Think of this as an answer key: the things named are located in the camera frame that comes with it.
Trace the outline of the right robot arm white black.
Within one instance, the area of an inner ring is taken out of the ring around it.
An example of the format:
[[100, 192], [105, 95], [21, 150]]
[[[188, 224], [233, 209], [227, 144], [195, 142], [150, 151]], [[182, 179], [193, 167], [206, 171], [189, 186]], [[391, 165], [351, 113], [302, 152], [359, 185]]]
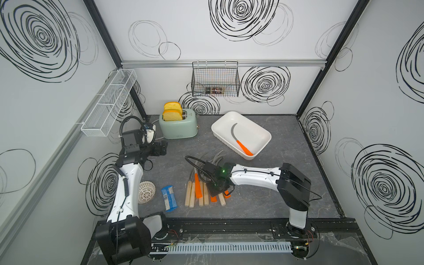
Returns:
[[210, 162], [200, 167], [207, 178], [209, 194], [216, 196], [230, 187], [250, 185], [278, 192], [289, 207], [289, 225], [303, 230], [307, 225], [311, 180], [290, 163], [280, 167], [257, 168], [235, 163], [217, 166]]

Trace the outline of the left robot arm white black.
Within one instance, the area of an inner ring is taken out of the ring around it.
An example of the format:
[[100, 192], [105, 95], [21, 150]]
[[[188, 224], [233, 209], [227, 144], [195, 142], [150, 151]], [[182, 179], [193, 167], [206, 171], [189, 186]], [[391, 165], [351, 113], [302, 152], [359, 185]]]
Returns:
[[159, 212], [139, 217], [139, 185], [144, 165], [150, 156], [163, 156], [167, 142], [122, 147], [113, 168], [118, 173], [118, 187], [107, 221], [96, 227], [96, 240], [109, 265], [119, 265], [151, 252], [152, 238], [166, 227], [166, 217]]

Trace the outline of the blue snack packet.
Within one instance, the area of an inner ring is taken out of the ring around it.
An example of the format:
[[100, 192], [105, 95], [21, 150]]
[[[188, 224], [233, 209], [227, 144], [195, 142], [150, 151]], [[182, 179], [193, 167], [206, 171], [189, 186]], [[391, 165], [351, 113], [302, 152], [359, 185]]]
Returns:
[[161, 189], [161, 193], [163, 196], [165, 211], [172, 212], [178, 208], [177, 201], [174, 195], [173, 186], [168, 185]]

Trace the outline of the white rectangular storage box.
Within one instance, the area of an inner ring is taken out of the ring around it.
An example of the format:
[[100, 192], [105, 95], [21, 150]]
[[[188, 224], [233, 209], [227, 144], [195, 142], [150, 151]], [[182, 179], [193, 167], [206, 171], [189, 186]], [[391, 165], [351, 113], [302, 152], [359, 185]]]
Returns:
[[[235, 123], [235, 136], [254, 154], [253, 156], [247, 156], [233, 139], [231, 127]], [[248, 161], [253, 160], [272, 139], [268, 130], [236, 111], [224, 114], [212, 124], [211, 130], [218, 140]]]

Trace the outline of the white round sink strainer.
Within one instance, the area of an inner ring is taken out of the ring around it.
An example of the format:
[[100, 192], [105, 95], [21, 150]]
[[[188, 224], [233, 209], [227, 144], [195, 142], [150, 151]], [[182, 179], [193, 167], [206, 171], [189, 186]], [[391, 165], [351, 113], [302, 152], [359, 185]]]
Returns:
[[153, 200], [156, 193], [155, 185], [150, 181], [139, 184], [138, 204], [146, 204]]

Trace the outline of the small jar in basket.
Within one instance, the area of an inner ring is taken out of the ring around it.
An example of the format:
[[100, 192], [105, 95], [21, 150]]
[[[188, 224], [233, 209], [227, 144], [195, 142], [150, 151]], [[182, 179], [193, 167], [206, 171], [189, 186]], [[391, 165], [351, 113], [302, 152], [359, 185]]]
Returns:
[[225, 88], [223, 87], [206, 87], [205, 93], [209, 95], [223, 95], [225, 93]]

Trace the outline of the white mesh wall shelf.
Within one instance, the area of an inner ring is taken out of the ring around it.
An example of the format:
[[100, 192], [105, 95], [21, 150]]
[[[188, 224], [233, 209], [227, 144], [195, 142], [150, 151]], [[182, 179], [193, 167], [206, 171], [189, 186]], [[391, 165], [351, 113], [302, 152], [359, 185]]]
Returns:
[[81, 131], [87, 137], [108, 136], [136, 81], [133, 69], [117, 69], [107, 78], [100, 98], [84, 121]]

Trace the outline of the front yellow toast slice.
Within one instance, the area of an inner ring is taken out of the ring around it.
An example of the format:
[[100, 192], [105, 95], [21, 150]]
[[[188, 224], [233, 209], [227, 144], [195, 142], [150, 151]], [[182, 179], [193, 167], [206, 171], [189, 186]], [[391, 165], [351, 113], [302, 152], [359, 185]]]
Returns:
[[180, 121], [183, 120], [182, 112], [175, 109], [164, 110], [162, 114], [164, 121]]

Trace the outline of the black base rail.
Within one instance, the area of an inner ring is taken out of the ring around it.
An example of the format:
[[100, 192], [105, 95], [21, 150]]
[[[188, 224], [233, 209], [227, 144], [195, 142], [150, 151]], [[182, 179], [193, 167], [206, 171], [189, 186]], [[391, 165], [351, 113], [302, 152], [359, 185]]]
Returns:
[[167, 218], [163, 228], [153, 235], [156, 240], [183, 239], [195, 234], [271, 234], [273, 239], [317, 239], [324, 233], [356, 233], [360, 229], [352, 218], [312, 218], [304, 230], [290, 228], [287, 218], [220, 219]]

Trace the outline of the mint green toaster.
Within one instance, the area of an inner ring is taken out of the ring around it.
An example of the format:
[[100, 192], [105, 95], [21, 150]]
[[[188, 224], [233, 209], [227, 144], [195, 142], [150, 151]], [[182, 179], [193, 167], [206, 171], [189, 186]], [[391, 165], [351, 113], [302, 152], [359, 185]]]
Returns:
[[186, 139], [198, 134], [196, 113], [192, 109], [183, 109], [182, 120], [165, 121], [160, 114], [159, 125], [165, 139]]

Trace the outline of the rear yellow toast slice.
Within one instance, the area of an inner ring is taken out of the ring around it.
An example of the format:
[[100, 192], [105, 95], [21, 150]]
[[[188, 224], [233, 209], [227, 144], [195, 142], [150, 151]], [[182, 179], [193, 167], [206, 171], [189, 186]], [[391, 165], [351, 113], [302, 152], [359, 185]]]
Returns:
[[164, 110], [176, 110], [182, 112], [182, 106], [179, 102], [168, 102], [163, 107]]

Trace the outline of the yellow toast slice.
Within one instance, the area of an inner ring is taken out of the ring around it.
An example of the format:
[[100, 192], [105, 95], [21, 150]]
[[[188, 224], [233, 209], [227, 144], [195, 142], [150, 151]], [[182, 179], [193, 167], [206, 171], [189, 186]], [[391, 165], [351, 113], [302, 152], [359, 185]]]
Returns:
[[163, 107], [164, 110], [176, 110], [182, 112], [182, 106], [179, 102], [168, 102]]
[[164, 121], [180, 121], [183, 120], [182, 112], [175, 109], [164, 110], [162, 114]]

